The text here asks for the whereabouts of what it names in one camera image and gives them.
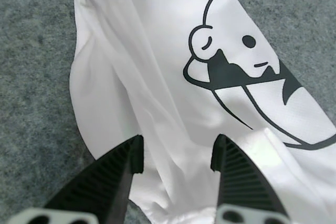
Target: white fabric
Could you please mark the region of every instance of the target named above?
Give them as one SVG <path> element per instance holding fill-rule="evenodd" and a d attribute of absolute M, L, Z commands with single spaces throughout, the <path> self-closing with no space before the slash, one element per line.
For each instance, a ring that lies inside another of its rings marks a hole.
<path fill-rule="evenodd" d="M 95 158 L 144 136 L 130 199 L 152 223 L 212 223 L 216 137 L 266 127 L 336 219 L 336 127 L 238 0 L 75 0 L 75 17 L 79 130 Z"/>

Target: printed face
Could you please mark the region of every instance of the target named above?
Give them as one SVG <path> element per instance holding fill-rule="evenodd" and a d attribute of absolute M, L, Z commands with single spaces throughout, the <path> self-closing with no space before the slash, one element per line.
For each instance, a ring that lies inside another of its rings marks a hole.
<path fill-rule="evenodd" d="M 206 25 L 212 28 L 202 28 L 192 40 L 199 58 L 209 59 L 221 49 L 229 63 L 252 78 L 261 77 L 269 66 L 280 73 L 276 53 L 238 0 L 213 0 Z"/>

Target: black gripper pad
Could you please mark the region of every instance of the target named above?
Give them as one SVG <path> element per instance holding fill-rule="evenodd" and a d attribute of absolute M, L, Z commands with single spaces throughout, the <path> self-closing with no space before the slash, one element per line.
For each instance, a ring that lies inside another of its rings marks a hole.
<path fill-rule="evenodd" d="M 99 223 L 124 223 L 133 174 L 143 172 L 143 137 L 135 136 L 93 162 L 45 208 L 89 212 Z"/>
<path fill-rule="evenodd" d="M 215 141 L 211 169 L 221 173 L 217 205 L 230 204 L 288 216 L 272 186 L 253 161 L 231 139 Z"/>

